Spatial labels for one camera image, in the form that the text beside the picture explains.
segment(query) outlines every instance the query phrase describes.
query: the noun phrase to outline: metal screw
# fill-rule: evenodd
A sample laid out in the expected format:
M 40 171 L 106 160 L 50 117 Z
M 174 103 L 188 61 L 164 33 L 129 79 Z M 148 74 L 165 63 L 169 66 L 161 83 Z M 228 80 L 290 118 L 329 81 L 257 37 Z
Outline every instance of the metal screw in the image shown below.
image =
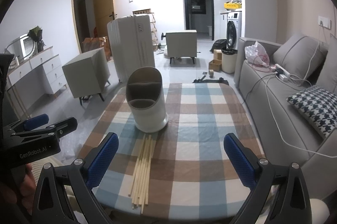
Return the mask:
M 296 162 L 293 162 L 292 167 L 295 168 L 295 169 L 298 169 L 300 166 Z
M 47 170 L 47 169 L 49 169 L 51 166 L 52 166 L 51 163 L 48 162 L 48 163 L 46 163 L 45 165 L 43 165 L 43 168 Z
M 74 161 L 75 165 L 81 165 L 82 163 L 83 163 L 83 159 L 82 158 L 75 159 L 75 161 Z
M 261 159 L 259 160 L 259 163 L 262 164 L 262 165 L 267 165 L 267 164 L 268 164 L 268 160 L 265 159 L 265 158 L 261 158 Z

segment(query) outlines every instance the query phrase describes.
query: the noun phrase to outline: trash can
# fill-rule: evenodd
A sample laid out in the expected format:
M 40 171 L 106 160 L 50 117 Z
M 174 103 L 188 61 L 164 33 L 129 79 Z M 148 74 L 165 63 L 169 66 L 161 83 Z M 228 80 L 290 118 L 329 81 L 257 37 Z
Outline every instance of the trash can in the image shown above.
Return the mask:
M 238 51 L 236 49 L 228 49 L 223 47 L 221 49 L 222 60 L 221 68 L 223 72 L 232 74 L 235 72 L 236 59 L 238 57 Z
M 126 100 L 135 126 L 144 133 L 163 129 L 168 122 L 161 73 L 153 67 L 134 71 L 126 84 Z
M 208 35 L 211 37 L 212 36 L 212 26 L 207 26 L 208 27 Z

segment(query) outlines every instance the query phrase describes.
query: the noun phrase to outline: dresser drawer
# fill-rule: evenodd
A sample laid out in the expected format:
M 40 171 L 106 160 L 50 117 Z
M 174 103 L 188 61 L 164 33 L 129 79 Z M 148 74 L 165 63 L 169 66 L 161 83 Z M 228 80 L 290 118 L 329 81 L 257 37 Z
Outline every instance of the dresser drawer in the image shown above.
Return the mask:
M 53 57 L 53 51 L 52 49 L 48 49 L 44 52 L 39 53 L 38 55 L 31 58 L 30 65 L 32 66 L 32 69 L 35 69 L 39 65 L 43 64 L 45 61 L 48 61 Z
M 14 85 L 19 79 L 23 78 L 30 71 L 32 71 L 32 68 L 30 67 L 29 61 L 21 64 L 20 67 L 16 68 L 8 75 L 8 78 L 11 81 L 11 85 Z
M 62 70 L 62 66 L 59 66 L 58 68 L 54 69 L 53 71 L 47 74 L 47 80 L 49 83 L 53 83 L 55 80 L 57 80 L 61 76 L 63 76 L 63 70 Z
M 58 68 L 59 66 L 61 66 L 61 59 L 57 55 L 54 58 L 52 58 L 50 61 L 47 61 L 46 63 L 44 63 L 43 69 L 44 69 L 44 72 L 46 74 L 48 74 L 48 73 L 52 72 L 54 69 Z
M 57 80 L 55 80 L 53 83 L 50 84 L 50 87 L 53 91 L 53 94 L 55 94 L 60 88 L 67 83 L 67 80 L 65 79 L 65 76 L 62 75 Z

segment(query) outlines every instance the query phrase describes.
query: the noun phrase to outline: white dresser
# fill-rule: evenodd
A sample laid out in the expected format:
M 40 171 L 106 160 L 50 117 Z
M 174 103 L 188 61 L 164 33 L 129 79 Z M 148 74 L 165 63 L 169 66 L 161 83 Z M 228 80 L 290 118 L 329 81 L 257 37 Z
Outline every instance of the white dresser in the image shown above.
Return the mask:
M 29 116 L 27 115 L 27 109 L 22 102 L 20 93 L 16 90 L 15 84 L 33 70 L 37 71 L 40 75 L 39 78 L 41 79 L 41 84 L 43 85 L 46 94 L 55 94 L 60 88 L 67 84 L 63 74 L 60 57 L 59 55 L 54 56 L 53 47 L 43 50 L 21 63 L 18 67 L 9 70 L 6 90 L 8 94 L 10 94 L 11 91 L 16 99 L 16 103 L 13 103 L 11 99 L 11 104 L 16 113 L 22 111 L 26 116 Z M 21 111 L 15 109 L 15 105 L 18 106 Z

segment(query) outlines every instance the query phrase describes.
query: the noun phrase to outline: white cable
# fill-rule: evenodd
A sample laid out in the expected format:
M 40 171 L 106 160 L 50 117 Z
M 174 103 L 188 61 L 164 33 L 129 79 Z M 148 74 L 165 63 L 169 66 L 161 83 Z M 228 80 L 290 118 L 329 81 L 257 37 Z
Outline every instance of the white cable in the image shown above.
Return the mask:
M 295 74 L 290 74 L 290 77 L 289 77 L 291 80 L 301 80 L 301 81 L 306 81 L 307 83 L 310 84 L 310 86 L 312 86 L 311 82 L 309 82 L 307 79 L 301 79 L 299 76 L 295 75 Z
M 290 86 L 289 84 L 285 83 L 284 81 L 280 80 L 280 79 L 278 78 L 278 76 L 276 76 L 276 78 L 277 78 L 281 83 L 285 84 L 286 86 L 288 86 L 288 87 L 290 87 L 290 88 L 292 88 L 292 89 L 294 89 L 294 90 L 296 90 L 296 91 L 302 91 L 301 89 L 296 89 L 296 88 Z
M 318 48 L 319 48 L 319 46 L 320 46 L 320 33 L 321 33 L 321 26 L 323 27 L 323 25 L 322 25 L 322 22 L 320 23 L 320 29 L 318 30 L 318 40 L 317 40 L 317 47 L 316 47 L 316 50 L 315 50 L 315 53 L 314 53 L 314 55 L 312 55 L 312 57 L 311 57 L 311 59 L 310 59 L 310 62 L 309 62 L 309 67 L 308 67 L 308 71 L 307 71 L 307 73 L 305 73 L 305 76 L 304 76 L 304 78 L 303 78 L 303 79 L 306 79 L 306 78 L 307 78 L 307 76 L 308 76 L 308 73 L 309 73 L 309 70 L 310 70 L 310 65 L 311 65 L 312 59 L 313 59 L 313 58 L 314 58 L 314 56 L 316 55 L 316 52 L 317 52 L 317 50 L 318 50 Z
M 285 144 L 289 145 L 290 147 L 293 147 L 293 148 L 296 148 L 296 149 L 299 149 L 299 150 L 302 150 L 302 151 L 306 151 L 306 152 L 309 152 L 309 153 L 315 153 L 315 154 L 318 154 L 318 155 L 320 155 L 320 156 L 324 156 L 324 157 L 327 157 L 327 158 L 337 158 L 337 156 L 323 155 L 322 153 L 318 153 L 318 152 L 315 152 L 315 151 L 310 151 L 310 150 L 306 150 L 306 149 L 303 149 L 303 148 L 296 147 L 296 146 L 294 146 L 294 145 L 291 145 L 291 144 L 287 143 L 287 142 L 284 140 L 284 138 L 283 138 L 283 136 L 282 136 L 282 134 L 281 134 L 280 127 L 279 127 L 279 125 L 277 124 L 277 121 L 276 121 L 276 119 L 275 119 L 274 113 L 273 113 L 273 111 L 272 111 L 272 107 L 271 107 L 271 105 L 270 105 L 270 100 L 269 100 L 268 91 L 267 91 L 267 84 L 268 84 L 268 82 L 269 82 L 270 79 L 271 79 L 271 78 L 269 78 L 269 79 L 267 80 L 267 82 L 266 82 L 266 95 L 267 95 L 267 100 L 268 100 L 270 112 L 272 113 L 273 119 L 274 119 L 274 121 L 275 121 L 275 123 L 276 123 L 277 129 L 278 129 L 278 131 L 279 131 L 279 133 L 280 133 L 280 136 L 281 136 L 282 141 L 283 141 Z

